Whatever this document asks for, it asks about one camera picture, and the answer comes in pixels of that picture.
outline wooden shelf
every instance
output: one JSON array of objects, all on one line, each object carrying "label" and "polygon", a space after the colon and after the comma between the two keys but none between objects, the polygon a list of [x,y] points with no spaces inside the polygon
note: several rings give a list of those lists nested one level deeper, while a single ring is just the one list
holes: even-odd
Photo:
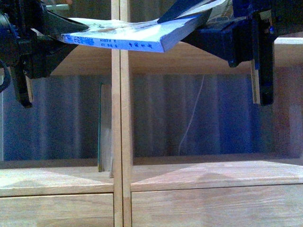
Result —
[{"label": "wooden shelf", "polygon": [[[186,43],[167,53],[129,52],[133,74],[245,74],[250,63],[232,69],[227,62]],[[278,38],[275,44],[276,67],[303,65],[303,38]],[[111,50],[79,46],[52,75],[110,75]]]},{"label": "wooden shelf", "polygon": [[274,154],[137,158],[131,191],[303,183],[303,160],[280,158]]},{"label": "wooden shelf", "polygon": [[3,169],[0,197],[113,192],[109,172],[96,166]]}]

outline book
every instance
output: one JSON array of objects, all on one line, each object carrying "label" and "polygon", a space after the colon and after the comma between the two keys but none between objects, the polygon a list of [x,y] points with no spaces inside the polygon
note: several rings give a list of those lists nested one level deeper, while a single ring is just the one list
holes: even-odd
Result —
[{"label": "book", "polygon": [[166,52],[208,20],[222,17],[232,8],[232,0],[202,0],[173,20],[158,19],[139,23],[120,20],[71,18],[86,24],[83,32],[61,34],[58,40],[68,44],[129,51]]}]

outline wooden drawer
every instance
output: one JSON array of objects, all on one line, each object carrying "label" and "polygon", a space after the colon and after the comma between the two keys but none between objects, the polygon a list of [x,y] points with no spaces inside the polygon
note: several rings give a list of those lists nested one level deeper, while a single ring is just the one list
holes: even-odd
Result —
[{"label": "wooden drawer", "polygon": [[303,185],[133,192],[133,227],[303,226]]},{"label": "wooden drawer", "polygon": [[0,199],[0,227],[113,227],[113,194]]}]

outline robotic arm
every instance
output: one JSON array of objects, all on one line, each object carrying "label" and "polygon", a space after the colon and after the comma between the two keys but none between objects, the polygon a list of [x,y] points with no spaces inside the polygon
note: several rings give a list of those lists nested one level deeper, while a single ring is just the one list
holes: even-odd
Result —
[{"label": "robotic arm", "polygon": [[183,42],[228,61],[230,67],[251,61],[254,103],[270,105],[274,41],[303,31],[303,0],[233,0],[233,15],[233,20],[208,23]]},{"label": "robotic arm", "polygon": [[55,39],[62,33],[88,29],[84,24],[56,15],[41,0],[0,0],[0,67],[5,78],[11,76],[18,101],[32,107],[30,79],[50,76],[52,71],[77,46]]}]

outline book spine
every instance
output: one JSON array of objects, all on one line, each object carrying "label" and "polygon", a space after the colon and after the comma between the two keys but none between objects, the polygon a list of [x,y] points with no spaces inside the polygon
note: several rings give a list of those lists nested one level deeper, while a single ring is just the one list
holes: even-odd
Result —
[{"label": "book spine", "polygon": [[105,38],[84,37],[73,34],[62,34],[59,39],[67,44],[78,44],[86,46],[95,46],[108,49],[119,49],[128,51],[144,52],[164,52],[160,41],[135,41],[135,40],[118,40]]}]

